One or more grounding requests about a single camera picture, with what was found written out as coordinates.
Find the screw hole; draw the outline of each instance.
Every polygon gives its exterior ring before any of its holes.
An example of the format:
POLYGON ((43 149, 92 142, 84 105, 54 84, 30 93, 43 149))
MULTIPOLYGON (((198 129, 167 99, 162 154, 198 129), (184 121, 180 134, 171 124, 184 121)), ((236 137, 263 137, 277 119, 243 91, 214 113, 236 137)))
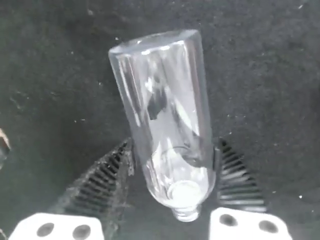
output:
POLYGON ((36 231, 36 234, 38 237, 46 237, 50 233, 52 233, 55 225, 51 222, 48 222, 46 224, 43 224, 41 227, 39 227, 38 231, 36 231))
POLYGON ((271 221, 267 221, 267 220, 263 220, 259 223, 259 228, 262 231, 271 233, 271 234, 276 234, 278 232, 278 228, 277 226, 271 222, 271 221))
POLYGON ((229 227, 234 227, 234 226, 237 226, 238 225, 238 222, 237 220, 229 215, 229 214, 223 214, 220 216, 220 223, 224 224, 224 225, 227 225, 229 227))
POLYGON ((88 225, 77 226, 72 233, 75 240, 85 240, 90 236, 91 228, 88 225))

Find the clear glass bottle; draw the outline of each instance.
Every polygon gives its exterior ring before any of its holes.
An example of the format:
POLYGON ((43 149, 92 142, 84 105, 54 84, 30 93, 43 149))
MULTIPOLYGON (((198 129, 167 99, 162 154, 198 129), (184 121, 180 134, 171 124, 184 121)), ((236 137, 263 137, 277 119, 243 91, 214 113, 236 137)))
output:
POLYGON ((200 33, 133 39, 109 59, 148 190, 178 220, 194 221, 216 181, 200 33))

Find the bottle mouth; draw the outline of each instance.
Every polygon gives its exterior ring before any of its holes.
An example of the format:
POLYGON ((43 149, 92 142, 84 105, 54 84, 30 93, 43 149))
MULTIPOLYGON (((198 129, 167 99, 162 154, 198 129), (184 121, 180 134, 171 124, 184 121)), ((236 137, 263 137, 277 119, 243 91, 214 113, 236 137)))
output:
POLYGON ((110 55, 133 54, 146 50, 158 49, 170 44, 178 43, 189 37, 199 34, 195 29, 175 30, 155 33, 123 42, 109 50, 110 55))
POLYGON ((174 217, 180 222, 189 223, 195 221, 201 212, 201 205, 187 208, 172 208, 174 217))

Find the dark gray carpet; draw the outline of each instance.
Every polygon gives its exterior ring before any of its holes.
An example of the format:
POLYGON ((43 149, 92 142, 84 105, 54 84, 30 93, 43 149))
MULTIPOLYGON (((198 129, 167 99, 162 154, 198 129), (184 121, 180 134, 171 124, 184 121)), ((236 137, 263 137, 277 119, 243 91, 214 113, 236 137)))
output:
MULTIPOLYGON (((20 219, 47 209, 129 135, 108 49, 196 28, 214 135, 245 154, 271 212, 293 237, 318 239, 319 12, 317 0, 2 1, 0 127, 13 151, 0 171, 0 228, 10 233, 20 219)), ((146 227, 166 223, 152 219, 146 227)))

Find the mounting hole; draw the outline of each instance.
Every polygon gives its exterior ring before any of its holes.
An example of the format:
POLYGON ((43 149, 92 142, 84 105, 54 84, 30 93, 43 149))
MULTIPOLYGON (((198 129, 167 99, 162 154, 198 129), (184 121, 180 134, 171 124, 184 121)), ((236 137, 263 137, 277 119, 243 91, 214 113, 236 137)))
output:
POLYGON ((259 228, 262 231, 271 233, 271 234, 276 234, 278 232, 278 227, 271 221, 263 220, 259 223, 259 228))
POLYGON ((39 227, 36 234, 38 237, 46 237, 53 231, 54 227, 55 225, 52 222, 48 222, 39 227))
POLYGON ((227 225, 229 227, 234 227, 234 226, 238 225, 237 220, 233 216, 231 216, 229 214, 221 215, 220 216, 220 223, 224 224, 224 225, 227 225))
POLYGON ((77 226, 72 233, 75 240, 85 240, 90 236, 91 228, 88 225, 77 226))

